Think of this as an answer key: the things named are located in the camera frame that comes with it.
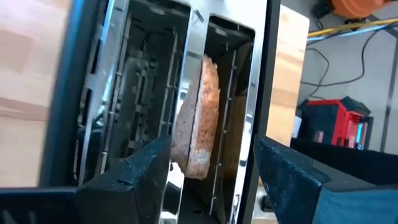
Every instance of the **floor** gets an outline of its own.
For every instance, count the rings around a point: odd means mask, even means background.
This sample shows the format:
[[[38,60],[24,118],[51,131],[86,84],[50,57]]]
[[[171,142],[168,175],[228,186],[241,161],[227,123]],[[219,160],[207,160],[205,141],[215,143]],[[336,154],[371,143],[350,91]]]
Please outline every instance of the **floor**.
[[[283,5],[310,18],[310,30],[318,29],[315,19],[311,15],[311,9],[317,2],[317,0],[282,0]],[[396,17],[397,11],[398,2],[375,12],[374,15],[380,19],[387,19]],[[324,27],[338,26],[343,21],[343,18],[335,15],[328,15],[322,19]],[[361,74],[361,51],[369,35],[370,33],[352,37],[337,37],[311,46],[319,50],[330,61],[324,84],[350,80]],[[315,94],[326,99],[350,96],[363,102],[372,111],[371,115],[375,118],[370,149],[380,151],[382,142],[384,142],[385,152],[391,154],[398,154],[398,148],[394,147],[398,143],[398,139],[395,138],[398,127],[394,125],[398,122],[398,88],[394,92],[392,91],[393,87],[398,85],[398,80],[395,80],[390,88],[396,42],[396,38],[386,31],[379,32],[371,39],[365,50],[365,76],[362,79],[345,85],[323,87]],[[316,52],[307,51],[302,81],[318,83],[325,69],[325,60]],[[301,85],[298,103],[308,98],[314,88]],[[386,108],[389,103],[391,104],[391,113],[386,119]]]

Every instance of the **yellow cable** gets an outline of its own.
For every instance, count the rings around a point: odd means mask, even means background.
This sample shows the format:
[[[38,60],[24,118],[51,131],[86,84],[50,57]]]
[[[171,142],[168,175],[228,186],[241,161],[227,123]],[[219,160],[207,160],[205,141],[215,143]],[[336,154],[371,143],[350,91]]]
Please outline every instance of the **yellow cable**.
[[[331,32],[337,32],[337,31],[348,30],[348,29],[355,29],[355,28],[360,28],[360,27],[364,27],[364,26],[392,24],[392,23],[395,23],[395,22],[398,22],[398,18],[385,19],[385,20],[373,21],[373,22],[357,22],[357,23],[354,23],[354,24],[347,24],[347,25],[342,25],[342,26],[335,27],[335,28],[327,28],[327,29],[311,32],[311,33],[308,34],[308,37],[316,37],[316,36],[323,35],[323,34],[329,34]]]

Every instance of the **black cable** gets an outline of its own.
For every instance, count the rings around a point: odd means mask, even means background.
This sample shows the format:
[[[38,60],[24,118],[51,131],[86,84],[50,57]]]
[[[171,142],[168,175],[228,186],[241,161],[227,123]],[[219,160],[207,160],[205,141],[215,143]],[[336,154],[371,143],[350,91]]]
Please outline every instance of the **black cable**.
[[[321,79],[319,79],[319,83],[318,83],[316,89],[314,89],[314,90],[309,94],[309,96],[308,96],[308,97],[313,97],[313,98],[318,98],[318,99],[323,99],[323,100],[324,100],[324,98],[319,97],[319,96],[314,96],[314,94],[319,90],[320,85],[322,84],[323,80],[325,79],[326,75],[328,74],[330,62],[329,62],[329,60],[328,60],[318,49],[315,49],[315,48],[307,48],[306,50],[311,50],[311,51],[314,51],[314,52],[318,53],[318,54],[321,55],[321,57],[323,57],[323,59],[325,59],[325,61],[326,61],[326,69],[325,69],[325,72],[323,73]]]
[[[316,25],[319,30],[323,30],[323,23],[320,20],[317,20]]]
[[[335,86],[335,85],[342,85],[342,84],[347,84],[347,83],[352,83],[355,82],[359,79],[361,79],[362,77],[365,76],[365,61],[364,61],[364,53],[365,53],[365,49],[368,46],[369,41],[382,29],[376,30],[374,31],[365,41],[363,47],[362,47],[362,52],[361,52],[361,64],[362,64],[362,73],[360,74],[360,76],[353,78],[351,80],[347,80],[347,81],[342,81],[342,82],[336,82],[336,83],[329,83],[329,84],[314,84],[314,83],[309,83],[309,82],[301,82],[302,84],[305,85],[310,85],[310,86],[316,86],[318,87],[328,87],[328,86]]]

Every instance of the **wooden countertop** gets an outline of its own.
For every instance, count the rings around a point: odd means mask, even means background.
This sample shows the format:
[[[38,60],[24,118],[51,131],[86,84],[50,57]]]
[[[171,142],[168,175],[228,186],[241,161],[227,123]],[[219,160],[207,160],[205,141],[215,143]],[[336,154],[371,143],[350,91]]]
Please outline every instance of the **wooden countertop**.
[[[0,1],[0,187],[37,185],[69,2]]]
[[[308,18],[280,6],[274,81],[266,135],[286,146],[290,145],[292,138],[309,26]],[[253,217],[252,220],[252,224],[275,223],[275,218]]]

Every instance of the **toaster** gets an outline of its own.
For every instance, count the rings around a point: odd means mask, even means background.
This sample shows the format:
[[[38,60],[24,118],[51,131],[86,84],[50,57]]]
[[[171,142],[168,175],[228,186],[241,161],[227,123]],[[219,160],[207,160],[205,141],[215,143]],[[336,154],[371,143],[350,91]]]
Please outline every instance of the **toaster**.
[[[73,1],[50,108],[41,187],[81,186],[173,132],[204,55],[220,107],[208,175],[169,161],[159,223],[249,223],[280,1]]]

